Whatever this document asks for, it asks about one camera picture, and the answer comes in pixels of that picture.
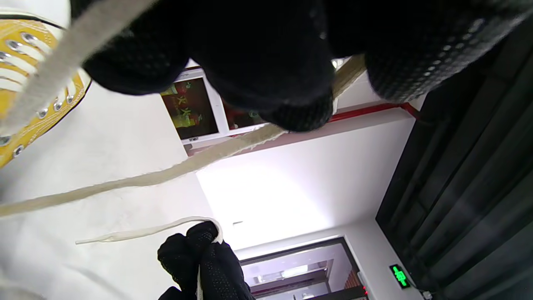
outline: black glove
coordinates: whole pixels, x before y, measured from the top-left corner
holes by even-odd
[[[94,1],[71,0],[72,17]],[[146,94],[166,90],[192,58],[229,104],[309,131],[333,111],[332,58],[364,53],[376,93],[410,101],[532,9],[533,0],[160,0],[84,68],[105,88]]]
[[[163,268],[180,286],[169,288],[159,300],[196,300],[197,275],[205,300],[253,300],[239,259],[230,246],[213,243],[218,235],[211,222],[198,224],[187,235],[170,236],[157,251]]]

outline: window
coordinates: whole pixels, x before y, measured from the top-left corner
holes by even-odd
[[[241,261],[257,300],[367,299],[344,238]]]

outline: dark curtain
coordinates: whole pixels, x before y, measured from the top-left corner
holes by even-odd
[[[533,299],[532,32],[428,95],[376,217],[435,299]]]

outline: green exit sign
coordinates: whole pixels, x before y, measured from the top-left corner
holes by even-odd
[[[396,281],[400,285],[401,289],[406,289],[406,288],[411,287],[411,284],[409,283],[409,280],[407,279],[407,276],[403,272],[401,266],[392,265],[389,268],[391,268],[392,274],[394,274],[394,277],[396,277]]]

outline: yellow sneaker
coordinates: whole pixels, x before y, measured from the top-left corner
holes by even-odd
[[[47,20],[0,9],[0,119],[7,115],[16,93],[56,46],[61,34],[62,29]],[[0,168],[76,107],[90,84],[91,79],[80,69],[25,128],[12,136],[0,136]]]

